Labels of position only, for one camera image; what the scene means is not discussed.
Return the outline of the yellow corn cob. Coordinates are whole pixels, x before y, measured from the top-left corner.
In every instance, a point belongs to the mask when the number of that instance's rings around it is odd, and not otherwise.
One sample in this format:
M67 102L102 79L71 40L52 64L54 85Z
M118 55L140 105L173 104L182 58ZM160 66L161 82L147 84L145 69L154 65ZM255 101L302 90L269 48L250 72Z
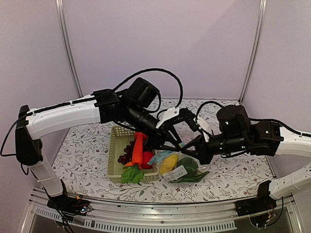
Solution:
M172 154L169 157L165 158L161 167L160 167L160 174L163 175L165 173L168 173L172 170L174 170L175 166L177 165L177 162L179 160L178 154Z

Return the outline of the clear zip bag blue zipper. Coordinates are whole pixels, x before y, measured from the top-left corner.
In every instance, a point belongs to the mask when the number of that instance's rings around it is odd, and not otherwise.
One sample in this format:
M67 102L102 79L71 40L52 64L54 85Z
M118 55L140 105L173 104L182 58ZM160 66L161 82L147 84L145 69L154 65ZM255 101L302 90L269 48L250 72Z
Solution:
M178 154L178 156L179 156L180 153L181 152L173 152L173 151L165 151L165 150L164 151L160 151L159 153L157 153L157 154L155 154L153 156L153 158L149 161L148 164L151 165L152 167L156 168L158 170L159 177L163 178L166 182L169 183L169 181L174 181L174 180L177 180L178 178L184 177L187 174L186 170L184 169L183 166L176 167L177 166L176 165L174 170L161 175L160 172L159 172L160 171L160 167L161 167L161 165L162 165L162 163L163 163L165 158L169 157L172 154ZM198 167L197 174L208 171L206 166L204 166L204 165L198 165L198 166L199 167Z

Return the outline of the orange carrot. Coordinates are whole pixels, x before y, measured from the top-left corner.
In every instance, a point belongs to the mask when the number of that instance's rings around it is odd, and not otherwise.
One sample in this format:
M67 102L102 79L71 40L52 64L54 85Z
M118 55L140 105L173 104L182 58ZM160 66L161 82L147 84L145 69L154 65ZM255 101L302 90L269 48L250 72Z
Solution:
M132 153L132 161L128 162L125 167L138 165L138 167L141 168L143 163L143 144L144 140L147 138L148 137L141 132L135 133L135 144Z

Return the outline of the purple eggplant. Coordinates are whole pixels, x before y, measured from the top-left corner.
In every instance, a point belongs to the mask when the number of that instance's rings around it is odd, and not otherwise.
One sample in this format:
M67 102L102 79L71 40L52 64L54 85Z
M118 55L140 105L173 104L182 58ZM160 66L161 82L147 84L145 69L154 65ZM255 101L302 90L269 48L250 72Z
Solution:
M209 174L209 171L198 173L191 177L181 177L174 181L169 181L169 183L198 183L200 182L206 175Z

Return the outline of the dark red grape bunch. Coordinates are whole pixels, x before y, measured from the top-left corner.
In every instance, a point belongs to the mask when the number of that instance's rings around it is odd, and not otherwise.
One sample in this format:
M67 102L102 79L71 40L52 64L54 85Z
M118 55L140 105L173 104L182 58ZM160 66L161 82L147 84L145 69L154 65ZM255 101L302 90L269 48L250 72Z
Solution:
M129 141L129 144L123 149L123 154L118 158L118 162L125 165L132 161L135 140Z

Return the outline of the green pepper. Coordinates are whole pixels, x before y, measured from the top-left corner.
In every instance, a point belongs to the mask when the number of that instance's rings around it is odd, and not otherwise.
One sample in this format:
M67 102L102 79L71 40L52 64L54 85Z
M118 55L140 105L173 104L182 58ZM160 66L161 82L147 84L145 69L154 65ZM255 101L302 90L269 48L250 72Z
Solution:
M187 174L184 177L192 177L197 174L198 164L192 157L184 157L177 162L177 166L183 166Z

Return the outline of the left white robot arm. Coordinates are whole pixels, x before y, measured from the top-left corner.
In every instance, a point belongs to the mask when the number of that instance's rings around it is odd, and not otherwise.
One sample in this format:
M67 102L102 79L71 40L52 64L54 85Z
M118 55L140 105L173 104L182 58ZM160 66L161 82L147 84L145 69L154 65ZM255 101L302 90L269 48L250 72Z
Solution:
M95 91L90 95L44 108L30 109L24 105L19 110L15 128L17 160L33 173L45 189L51 207L67 211L88 205L88 201L68 196L64 182L59 178L42 152L42 138L86 124L127 123L131 130L148 136L155 149L166 142L178 150L179 136L173 128L173 118L181 115L179 106L163 111L157 119L147 110L154 91L135 95L130 89L115 92L112 89Z

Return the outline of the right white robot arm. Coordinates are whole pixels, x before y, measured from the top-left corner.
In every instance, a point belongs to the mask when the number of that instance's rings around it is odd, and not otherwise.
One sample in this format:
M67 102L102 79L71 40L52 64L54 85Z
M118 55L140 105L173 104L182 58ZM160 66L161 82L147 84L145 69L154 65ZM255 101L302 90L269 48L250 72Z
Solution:
M310 157L311 135L298 132L277 120L257 120L256 124L233 126L226 122L221 134L212 135L209 140L198 136L182 149L182 153L192 156L207 165L214 155L249 153L251 155L297 155ZM257 196L251 207L261 212L270 204L291 192L311 183L311 165L292 172L279 179L272 179L259 185Z

